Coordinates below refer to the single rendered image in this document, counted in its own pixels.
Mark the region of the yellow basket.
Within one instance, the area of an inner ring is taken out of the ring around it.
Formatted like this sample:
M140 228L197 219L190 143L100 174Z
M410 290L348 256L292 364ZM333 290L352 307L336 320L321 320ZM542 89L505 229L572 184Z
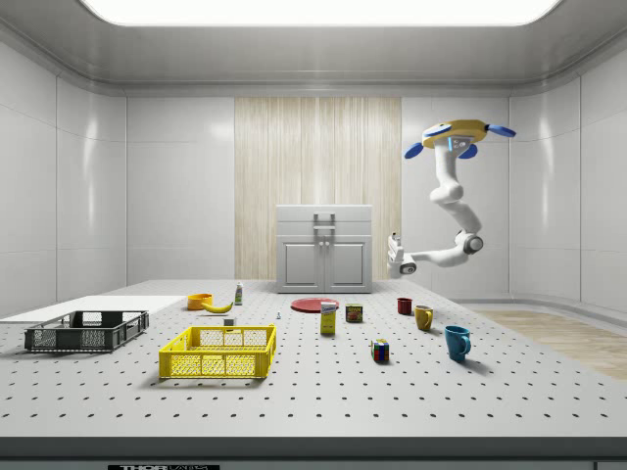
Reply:
M264 378L276 350L276 327L191 326L159 351L162 378Z

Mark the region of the red plate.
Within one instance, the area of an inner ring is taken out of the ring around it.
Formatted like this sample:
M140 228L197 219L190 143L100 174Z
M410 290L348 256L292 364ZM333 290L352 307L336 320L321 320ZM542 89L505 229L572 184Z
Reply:
M339 302L328 298L301 298L291 303L291 308L295 311L304 313L321 313L321 305L323 303L331 303L335 307L339 306Z

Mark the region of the dark grey basket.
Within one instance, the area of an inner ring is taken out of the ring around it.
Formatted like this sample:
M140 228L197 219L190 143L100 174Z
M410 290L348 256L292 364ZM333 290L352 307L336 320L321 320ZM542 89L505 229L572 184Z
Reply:
M30 352L111 352L149 326L147 310L75 310L25 330Z

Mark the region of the white board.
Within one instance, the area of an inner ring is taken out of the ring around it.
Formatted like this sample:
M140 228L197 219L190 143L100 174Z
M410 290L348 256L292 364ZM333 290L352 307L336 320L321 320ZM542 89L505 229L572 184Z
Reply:
M0 323L41 323L76 310L155 312L183 299L183 296L87 296L2 318Z

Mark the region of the blue mug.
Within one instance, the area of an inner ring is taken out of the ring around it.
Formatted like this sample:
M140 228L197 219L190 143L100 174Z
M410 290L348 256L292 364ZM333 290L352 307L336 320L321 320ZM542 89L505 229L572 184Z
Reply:
M471 350L470 332L461 326L450 325L445 328L445 339L450 359L464 361Z

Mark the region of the white cabinet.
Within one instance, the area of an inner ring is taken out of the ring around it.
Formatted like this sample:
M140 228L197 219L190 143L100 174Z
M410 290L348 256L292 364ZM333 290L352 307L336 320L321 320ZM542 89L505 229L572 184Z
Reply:
M369 293L371 205L278 205L279 293Z

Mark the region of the yellow and white box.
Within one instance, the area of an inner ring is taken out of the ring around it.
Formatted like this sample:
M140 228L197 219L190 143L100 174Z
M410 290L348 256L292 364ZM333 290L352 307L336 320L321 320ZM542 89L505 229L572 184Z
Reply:
M320 303L320 333L323 335L335 334L336 310L335 301Z

